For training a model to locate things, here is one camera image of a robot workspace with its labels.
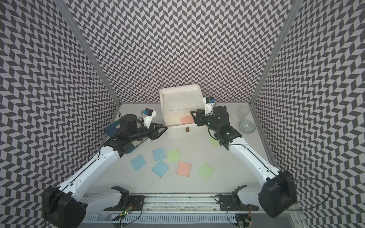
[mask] glass cup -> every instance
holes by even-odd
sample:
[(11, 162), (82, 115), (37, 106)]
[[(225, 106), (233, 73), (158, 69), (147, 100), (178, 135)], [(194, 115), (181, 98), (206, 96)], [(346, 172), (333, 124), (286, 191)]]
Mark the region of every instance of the glass cup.
[(237, 113), (236, 113), (237, 119), (238, 120), (244, 120), (244, 119), (246, 119), (246, 117), (249, 113), (250, 113), (250, 108), (249, 107), (240, 106), (240, 107), (238, 107)]

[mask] blue square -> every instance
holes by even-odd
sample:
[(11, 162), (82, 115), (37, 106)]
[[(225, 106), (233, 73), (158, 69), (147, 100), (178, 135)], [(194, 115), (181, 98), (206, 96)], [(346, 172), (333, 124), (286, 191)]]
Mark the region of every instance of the blue square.
[(161, 178), (168, 169), (169, 167), (163, 161), (158, 161), (158, 163), (152, 168), (152, 171)]
[(142, 156), (142, 154), (138, 155), (136, 158), (131, 160), (131, 164), (135, 171), (139, 170), (142, 166), (147, 164), (146, 160)]
[(153, 160), (158, 161), (166, 157), (165, 149), (163, 147), (152, 151)]

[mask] pink square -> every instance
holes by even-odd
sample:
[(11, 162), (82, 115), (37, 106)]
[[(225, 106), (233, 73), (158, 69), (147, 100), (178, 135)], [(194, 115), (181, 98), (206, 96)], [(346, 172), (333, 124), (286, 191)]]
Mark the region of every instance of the pink square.
[(177, 175), (189, 177), (190, 176), (191, 164), (185, 162), (179, 162), (177, 167)]
[(194, 119), (191, 115), (180, 118), (180, 120), (181, 120), (182, 124), (193, 124), (194, 123)]

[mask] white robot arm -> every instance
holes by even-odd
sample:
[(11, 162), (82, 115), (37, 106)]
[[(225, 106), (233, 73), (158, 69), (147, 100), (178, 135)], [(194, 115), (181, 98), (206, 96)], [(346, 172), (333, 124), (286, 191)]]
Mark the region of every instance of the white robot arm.
[[(212, 97), (204, 101), (204, 111), (191, 111), (198, 126), (206, 125), (214, 130), (214, 136), (221, 146), (235, 154), (255, 175), (258, 185), (242, 186), (237, 191), (240, 204), (261, 206), (271, 217), (296, 202), (295, 188), (291, 174), (280, 170), (263, 159), (242, 138), (242, 135), (229, 126), (226, 107), (215, 107)], [(49, 186), (42, 193), (42, 216), (59, 228), (76, 228), (85, 216), (109, 207), (127, 207), (129, 192), (114, 186), (106, 192), (84, 197), (92, 183), (124, 153), (133, 150), (133, 141), (144, 138), (158, 139), (167, 127), (152, 123), (156, 112), (146, 109), (143, 122), (137, 116), (127, 114), (120, 118), (119, 132), (108, 139), (100, 151), (79, 171), (58, 187)]]
[(42, 216), (59, 228), (76, 228), (85, 216), (119, 204), (126, 208), (129, 192), (119, 186), (90, 197), (84, 195), (110, 165), (135, 148), (132, 142), (158, 139), (167, 130), (166, 126), (152, 122), (155, 115), (155, 111), (146, 109), (142, 113), (143, 122), (136, 115), (121, 117), (119, 132), (86, 165), (59, 186), (44, 190)]

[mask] black and white wall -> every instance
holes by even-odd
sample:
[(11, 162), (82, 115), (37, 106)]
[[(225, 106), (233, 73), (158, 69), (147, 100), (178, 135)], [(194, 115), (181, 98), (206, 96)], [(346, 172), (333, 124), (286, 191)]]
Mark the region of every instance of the black and white wall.
[(121, 102), (249, 101), (293, 0), (65, 0)]
[(96, 153), (116, 109), (51, 0), (0, 2), (0, 103), (0, 227), (42, 225), (40, 193)]
[[(365, 227), (364, 39), (364, 1), (304, 1), (255, 103), (280, 168), (331, 183), (311, 227)], [(329, 190), (297, 186), (301, 206)]]

